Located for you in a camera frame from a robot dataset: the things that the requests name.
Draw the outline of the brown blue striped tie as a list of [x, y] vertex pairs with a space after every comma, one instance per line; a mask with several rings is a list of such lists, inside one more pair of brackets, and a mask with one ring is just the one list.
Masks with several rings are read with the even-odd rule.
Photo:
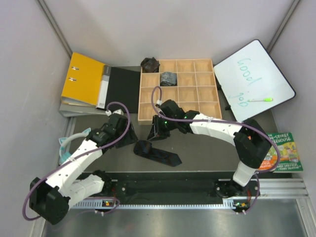
[[171, 167], [176, 167], [182, 164], [182, 161], [177, 154], [153, 148], [152, 143], [145, 140], [139, 140], [135, 144], [133, 152], [137, 156]]

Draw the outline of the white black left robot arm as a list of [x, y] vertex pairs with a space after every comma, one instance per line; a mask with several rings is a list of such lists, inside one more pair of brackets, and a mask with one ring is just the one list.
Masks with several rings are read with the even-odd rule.
[[56, 170], [30, 183], [30, 192], [25, 203], [52, 225], [58, 224], [74, 205], [85, 198], [99, 193], [108, 195], [112, 184], [101, 171], [95, 171], [87, 178], [75, 180], [107, 150], [126, 139], [131, 130], [130, 115], [116, 110], [101, 128], [86, 136], [77, 150]]

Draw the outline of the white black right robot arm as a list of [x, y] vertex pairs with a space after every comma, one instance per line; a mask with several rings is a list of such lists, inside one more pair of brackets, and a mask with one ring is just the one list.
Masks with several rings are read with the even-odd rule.
[[164, 139], [172, 130], [195, 135], [204, 135], [223, 140], [236, 148], [239, 163], [230, 183], [235, 195], [243, 195], [249, 188], [249, 181], [258, 171], [272, 140], [253, 119], [244, 122], [232, 122], [204, 115], [199, 111], [184, 112], [171, 99], [158, 100], [153, 105], [156, 115], [153, 116], [149, 140]]

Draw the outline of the dark grey table mat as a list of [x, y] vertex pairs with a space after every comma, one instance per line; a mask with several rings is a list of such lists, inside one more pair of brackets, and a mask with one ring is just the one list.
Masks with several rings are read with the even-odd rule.
[[[278, 132], [271, 110], [253, 117], [265, 132]], [[106, 116], [79, 116], [73, 125], [73, 133], [79, 133], [91, 127], [100, 128], [107, 121]], [[137, 114], [131, 114], [131, 121], [137, 137], [145, 140], [150, 125], [139, 125]], [[134, 145], [119, 149], [112, 148], [94, 161], [86, 172], [104, 170], [106, 172], [172, 172], [172, 171], [235, 171], [239, 158], [235, 147], [225, 141], [193, 134], [171, 131], [168, 139], [154, 141], [153, 147], [178, 154], [182, 164], [177, 167], [139, 157], [134, 154]]]

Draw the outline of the black folder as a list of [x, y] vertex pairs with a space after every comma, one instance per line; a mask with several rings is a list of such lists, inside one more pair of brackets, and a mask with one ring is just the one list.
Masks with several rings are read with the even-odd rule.
[[111, 102], [124, 104], [130, 113], [138, 113], [140, 72], [104, 66], [96, 108], [106, 110]]

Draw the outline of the rolled grey tie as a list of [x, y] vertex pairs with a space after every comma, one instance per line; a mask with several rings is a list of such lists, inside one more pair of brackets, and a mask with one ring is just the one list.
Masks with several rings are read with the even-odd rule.
[[160, 86], [176, 86], [177, 74], [173, 72], [164, 72], [160, 75]]

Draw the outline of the wooden compartment tray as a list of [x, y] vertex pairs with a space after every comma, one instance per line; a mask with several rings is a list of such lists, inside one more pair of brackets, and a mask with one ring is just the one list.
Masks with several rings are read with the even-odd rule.
[[159, 69], [154, 73], [141, 70], [138, 123], [150, 125], [156, 114], [151, 104], [151, 94], [160, 85], [162, 74], [174, 73], [177, 84], [163, 86], [162, 101], [171, 99], [185, 112], [195, 110], [217, 119], [222, 118], [219, 95], [213, 63], [206, 59], [164, 59], [158, 60]]

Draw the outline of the rolled dark brown tie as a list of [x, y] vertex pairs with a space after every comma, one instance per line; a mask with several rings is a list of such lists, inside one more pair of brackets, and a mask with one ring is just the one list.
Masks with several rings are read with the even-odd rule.
[[140, 65], [142, 67], [143, 73], [158, 73], [159, 72], [160, 63], [154, 57], [145, 58], [141, 62]]

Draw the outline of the teal cat ear headphones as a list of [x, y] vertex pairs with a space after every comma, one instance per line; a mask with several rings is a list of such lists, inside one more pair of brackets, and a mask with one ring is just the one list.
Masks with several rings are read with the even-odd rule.
[[69, 151], [67, 151], [67, 147], [70, 145], [70, 143], [75, 139], [85, 138], [90, 132], [91, 128], [89, 127], [81, 133], [75, 133], [69, 137], [59, 138], [59, 165], [65, 163], [67, 159], [72, 155]]

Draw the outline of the grey folder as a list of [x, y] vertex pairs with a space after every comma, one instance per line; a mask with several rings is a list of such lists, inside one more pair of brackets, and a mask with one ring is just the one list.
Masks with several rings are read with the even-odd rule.
[[93, 107], [85, 107], [78, 105], [68, 105], [61, 103], [59, 112], [62, 116], [66, 118], [78, 117], [78, 116], [89, 116], [89, 115], [107, 115], [112, 114], [111, 111], [100, 110]]

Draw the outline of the white whiteboard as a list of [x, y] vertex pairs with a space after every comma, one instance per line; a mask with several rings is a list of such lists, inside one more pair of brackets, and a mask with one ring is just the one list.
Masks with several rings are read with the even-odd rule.
[[[295, 97], [296, 92], [255, 39], [214, 66], [215, 76], [237, 121], [244, 121]], [[273, 98], [272, 102], [248, 102]]]

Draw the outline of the green marker pen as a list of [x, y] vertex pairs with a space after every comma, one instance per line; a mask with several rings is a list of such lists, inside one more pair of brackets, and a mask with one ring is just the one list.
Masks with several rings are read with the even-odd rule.
[[248, 102], [272, 102], [273, 98], [249, 99]]

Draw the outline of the orange treehouse book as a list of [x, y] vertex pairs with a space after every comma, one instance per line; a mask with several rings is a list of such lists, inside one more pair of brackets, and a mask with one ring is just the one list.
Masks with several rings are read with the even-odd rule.
[[275, 165], [277, 161], [277, 152], [273, 146], [271, 146], [270, 150], [266, 154], [264, 160], [262, 161], [259, 170], [267, 170]]

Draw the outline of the green treehouse book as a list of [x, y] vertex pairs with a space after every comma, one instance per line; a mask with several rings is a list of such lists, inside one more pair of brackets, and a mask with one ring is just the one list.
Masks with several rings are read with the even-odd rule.
[[268, 133], [267, 135], [278, 146], [280, 153], [280, 162], [274, 172], [302, 172], [303, 167], [292, 133]]

